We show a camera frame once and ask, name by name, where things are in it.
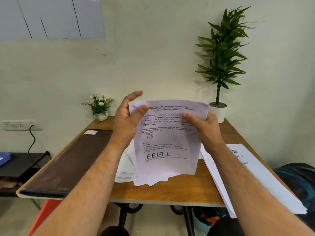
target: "white plant pot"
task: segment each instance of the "white plant pot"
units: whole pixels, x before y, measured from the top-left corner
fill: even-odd
[[[209,105],[209,112],[216,115],[218,118],[218,122],[222,123],[225,119],[225,115],[227,113],[227,107],[224,108],[216,108]]]
[[[100,122],[101,122],[101,121],[104,121],[104,120],[106,120],[107,117],[108,117],[108,112],[106,112],[105,115],[102,114],[102,113],[96,113],[96,114],[94,115],[94,117],[95,117],[95,119],[99,120]]]

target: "potted plant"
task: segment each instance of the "potted plant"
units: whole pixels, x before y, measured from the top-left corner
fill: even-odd
[[[99,121],[104,121],[108,117],[107,108],[110,107],[108,105],[112,101],[113,99],[106,98],[104,95],[99,97],[97,94],[93,94],[90,96],[90,100],[82,104],[91,106],[93,116]]]
[[[212,84],[217,84],[216,101],[210,103],[209,111],[217,115],[219,123],[224,121],[227,110],[227,105],[220,103],[220,88],[224,87],[228,89],[227,84],[240,85],[233,79],[238,74],[246,74],[245,71],[235,67],[247,59],[238,52],[240,47],[245,46],[241,45],[238,38],[248,37],[245,29],[249,28],[246,26],[249,22],[240,23],[240,19],[245,17],[243,12],[249,7],[245,9],[240,8],[230,11],[225,9],[221,25],[214,25],[208,22],[212,27],[211,38],[199,36],[199,39],[205,40],[207,43],[196,44],[199,47],[203,47],[207,52],[207,54],[201,55],[201,57],[210,58],[209,66],[198,64],[203,70],[196,72],[206,74],[207,82],[213,81]]]

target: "left hand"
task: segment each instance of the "left hand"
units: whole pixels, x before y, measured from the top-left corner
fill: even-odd
[[[116,111],[114,131],[110,142],[121,145],[126,149],[137,132],[140,119],[147,113],[149,107],[143,105],[130,117],[128,103],[141,96],[143,91],[135,91],[127,95]]]

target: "white wall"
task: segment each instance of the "white wall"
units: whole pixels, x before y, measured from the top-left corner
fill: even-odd
[[[251,43],[242,48],[242,86],[222,90],[227,119],[272,166],[315,165],[315,0],[101,0],[106,40],[0,42],[0,120],[37,119],[33,151],[56,154],[92,116],[91,93],[122,98],[213,101],[215,86],[195,73],[198,35],[225,7],[252,6]],[[27,131],[0,130],[1,151],[27,151]]]

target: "white label sticker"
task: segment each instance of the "white label sticker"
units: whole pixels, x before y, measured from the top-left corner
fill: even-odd
[[[88,130],[84,134],[95,135],[97,133],[96,130]]]

